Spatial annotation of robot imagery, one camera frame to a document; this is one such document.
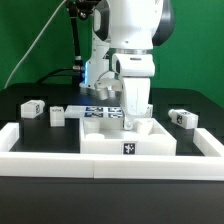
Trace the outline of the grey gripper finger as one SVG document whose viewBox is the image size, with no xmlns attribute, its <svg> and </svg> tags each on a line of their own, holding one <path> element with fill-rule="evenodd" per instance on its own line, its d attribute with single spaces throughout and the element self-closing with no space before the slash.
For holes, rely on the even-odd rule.
<svg viewBox="0 0 224 224">
<path fill-rule="evenodd" d="M 123 121 L 124 129 L 125 130 L 132 130 L 133 129 L 133 122 L 134 122 L 134 119 L 132 117 L 125 116 L 124 121 Z"/>
</svg>

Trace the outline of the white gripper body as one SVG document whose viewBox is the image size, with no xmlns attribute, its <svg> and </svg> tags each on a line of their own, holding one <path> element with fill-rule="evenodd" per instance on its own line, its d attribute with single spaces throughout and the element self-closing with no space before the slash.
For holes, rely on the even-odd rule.
<svg viewBox="0 0 224 224">
<path fill-rule="evenodd" d="M 150 78 L 155 65 L 151 54 L 120 54 L 112 56 L 112 69 L 122 84 L 121 107 L 127 117 L 146 114 L 150 94 Z"/>
</svg>

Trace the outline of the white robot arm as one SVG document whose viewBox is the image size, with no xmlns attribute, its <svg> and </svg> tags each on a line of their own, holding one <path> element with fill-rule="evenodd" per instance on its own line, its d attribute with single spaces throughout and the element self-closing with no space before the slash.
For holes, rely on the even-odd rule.
<svg viewBox="0 0 224 224">
<path fill-rule="evenodd" d="M 152 50 L 174 27 L 171 0 L 99 0 L 93 6 L 92 52 L 80 87 L 102 100 L 117 95 L 126 130 L 146 115 Z"/>
</svg>

